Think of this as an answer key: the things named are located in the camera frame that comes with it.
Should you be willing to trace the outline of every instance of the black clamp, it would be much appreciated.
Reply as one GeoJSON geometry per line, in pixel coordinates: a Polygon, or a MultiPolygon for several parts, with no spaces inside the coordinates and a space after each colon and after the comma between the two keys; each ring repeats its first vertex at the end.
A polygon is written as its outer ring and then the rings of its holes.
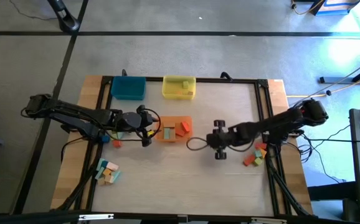
{"type": "Polygon", "coordinates": [[[220,74],[220,78],[226,78],[226,79],[228,79],[228,81],[232,82],[232,78],[227,72],[222,72],[220,74]]]}

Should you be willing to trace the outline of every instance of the block pile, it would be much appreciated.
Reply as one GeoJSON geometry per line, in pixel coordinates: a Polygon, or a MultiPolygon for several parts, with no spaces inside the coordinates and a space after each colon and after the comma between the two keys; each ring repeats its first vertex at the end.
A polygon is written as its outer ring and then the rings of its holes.
{"type": "Polygon", "coordinates": [[[255,145],[255,151],[244,159],[244,165],[249,166],[253,164],[255,166],[259,166],[266,156],[266,147],[267,145],[265,143],[257,143],[255,145]]]}
{"type": "Polygon", "coordinates": [[[100,159],[97,165],[97,175],[95,179],[99,185],[110,185],[115,183],[120,175],[119,166],[108,162],[105,159],[100,159]]]}
{"type": "Polygon", "coordinates": [[[190,127],[187,122],[183,121],[180,125],[176,125],[172,122],[165,122],[163,124],[163,138],[175,140],[176,135],[183,137],[190,131],[190,127]]]}

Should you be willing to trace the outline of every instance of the black cable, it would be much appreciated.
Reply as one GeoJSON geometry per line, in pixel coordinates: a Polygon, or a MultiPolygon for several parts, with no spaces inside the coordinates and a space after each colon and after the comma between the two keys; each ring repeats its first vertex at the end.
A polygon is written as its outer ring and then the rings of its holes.
{"type": "Polygon", "coordinates": [[[25,111],[25,110],[26,110],[26,107],[21,110],[21,116],[24,117],[24,118],[31,118],[31,117],[28,116],[28,115],[24,115],[24,111],[25,111]]]}
{"type": "Polygon", "coordinates": [[[315,148],[317,148],[318,146],[322,145],[325,141],[327,141],[327,140],[329,140],[331,137],[339,134],[341,131],[345,130],[345,129],[348,128],[348,127],[350,127],[350,124],[347,125],[346,127],[344,127],[343,129],[340,129],[337,133],[330,135],[326,140],[323,140],[321,143],[319,143],[317,146],[315,146],[315,148]]]}
{"type": "Polygon", "coordinates": [[[151,139],[151,138],[153,138],[153,137],[159,132],[159,129],[161,128],[161,117],[157,114],[157,112],[155,112],[155,111],[153,111],[153,110],[151,110],[151,109],[145,108],[144,110],[150,111],[150,112],[154,113],[154,114],[158,117],[158,121],[159,121],[159,123],[158,123],[158,128],[156,129],[156,131],[154,132],[154,134],[148,136],[148,138],[151,139]]]}
{"type": "Polygon", "coordinates": [[[205,149],[205,148],[208,146],[208,143],[207,143],[207,141],[206,141],[205,139],[203,139],[203,138],[200,138],[200,137],[192,137],[192,138],[188,139],[188,141],[186,142],[186,146],[187,146],[187,148],[188,148],[189,150],[191,150],[191,151],[198,151],[198,150],[201,150],[201,149],[205,149]],[[188,146],[188,143],[189,143],[191,140],[193,140],[193,139],[198,139],[198,140],[201,140],[201,141],[206,142],[206,146],[199,147],[199,148],[196,148],[196,149],[190,148],[190,147],[188,146]]]}
{"type": "Polygon", "coordinates": [[[252,142],[250,142],[250,145],[246,148],[246,149],[242,149],[242,150],[239,150],[239,149],[235,149],[231,146],[227,146],[229,149],[232,149],[234,150],[235,152],[245,152],[246,150],[250,149],[252,146],[253,146],[253,143],[255,142],[255,139],[252,139],[252,142]]]}
{"type": "Polygon", "coordinates": [[[19,14],[21,14],[21,15],[23,15],[23,16],[26,16],[26,17],[28,17],[28,18],[30,18],[30,19],[40,19],[40,20],[42,20],[42,21],[49,21],[49,20],[52,20],[52,19],[56,19],[56,17],[43,19],[43,18],[40,18],[40,17],[37,17],[37,16],[28,16],[27,14],[22,13],[22,12],[19,10],[19,8],[17,7],[17,5],[15,5],[15,3],[13,3],[12,0],[9,0],[9,2],[17,9],[17,12],[18,12],[19,14]]]}
{"type": "Polygon", "coordinates": [[[310,141],[336,141],[336,142],[360,142],[355,140],[340,140],[340,139],[309,139],[310,141]]]}
{"type": "Polygon", "coordinates": [[[327,177],[335,180],[338,184],[339,184],[339,181],[337,181],[334,177],[330,176],[327,174],[327,172],[325,171],[325,167],[324,167],[324,163],[323,163],[323,158],[321,158],[321,154],[319,151],[317,151],[317,149],[314,149],[314,151],[316,151],[318,153],[318,156],[320,157],[320,162],[321,162],[321,165],[323,166],[323,170],[324,170],[324,174],[327,175],[327,177]]]}
{"type": "Polygon", "coordinates": [[[84,138],[84,137],[80,137],[80,138],[71,140],[71,141],[65,143],[65,144],[62,146],[62,149],[61,149],[61,162],[62,162],[63,159],[64,159],[64,150],[65,150],[65,147],[67,147],[69,144],[72,144],[72,143],[74,143],[75,141],[81,140],[81,139],[83,139],[83,138],[84,138]]]}

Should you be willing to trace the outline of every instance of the teal block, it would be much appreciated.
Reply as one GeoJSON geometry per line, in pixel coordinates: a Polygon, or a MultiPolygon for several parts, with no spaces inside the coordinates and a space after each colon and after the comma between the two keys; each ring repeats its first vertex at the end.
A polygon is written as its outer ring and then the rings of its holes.
{"type": "Polygon", "coordinates": [[[103,171],[105,170],[104,167],[101,167],[100,170],[98,171],[97,175],[95,176],[96,180],[99,180],[99,178],[101,177],[101,175],[103,174],[103,171]]]}
{"type": "Polygon", "coordinates": [[[98,165],[97,165],[97,169],[96,169],[97,171],[100,170],[103,161],[105,161],[105,159],[102,159],[102,158],[100,158],[100,160],[98,161],[98,165]]]}
{"type": "Polygon", "coordinates": [[[123,133],[116,133],[118,139],[122,139],[123,138],[123,133]]]}
{"type": "Polygon", "coordinates": [[[260,152],[260,150],[255,150],[255,152],[253,152],[253,153],[255,154],[256,158],[263,157],[262,152],[260,152]]]}
{"type": "Polygon", "coordinates": [[[101,167],[107,168],[107,165],[108,165],[108,161],[106,161],[106,160],[104,160],[104,161],[101,163],[101,167]]]}
{"type": "Polygon", "coordinates": [[[118,139],[122,139],[122,137],[123,137],[123,132],[116,133],[116,132],[112,131],[112,132],[111,132],[111,135],[112,135],[112,137],[114,137],[113,139],[118,140],[118,139]]]}
{"type": "Polygon", "coordinates": [[[164,139],[170,139],[170,128],[164,128],[163,129],[163,138],[164,139]]]}
{"type": "Polygon", "coordinates": [[[115,181],[119,177],[119,175],[120,175],[120,170],[115,171],[115,175],[113,176],[113,183],[115,183],[115,181]]]}

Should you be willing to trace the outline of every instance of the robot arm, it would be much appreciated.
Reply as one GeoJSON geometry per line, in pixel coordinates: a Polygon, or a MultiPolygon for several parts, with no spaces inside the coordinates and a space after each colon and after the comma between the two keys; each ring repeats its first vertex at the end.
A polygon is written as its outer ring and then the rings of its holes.
{"type": "Polygon", "coordinates": [[[208,145],[216,150],[216,159],[225,159],[223,150],[227,146],[242,146],[250,143],[260,133],[269,132],[272,143],[280,143],[288,134],[304,125],[317,126],[323,124],[328,115],[319,101],[305,100],[285,112],[267,118],[259,122],[245,122],[228,128],[228,132],[222,129],[225,121],[214,121],[214,129],[206,135],[208,145]]]}
{"type": "Polygon", "coordinates": [[[27,118],[51,118],[62,123],[67,132],[77,130],[87,138],[99,140],[107,131],[135,132],[143,146],[151,144],[154,134],[148,136],[146,127],[159,121],[152,117],[144,105],[136,112],[123,113],[122,110],[93,110],[82,106],[52,99],[50,95],[31,96],[28,105],[21,111],[27,118]]]}

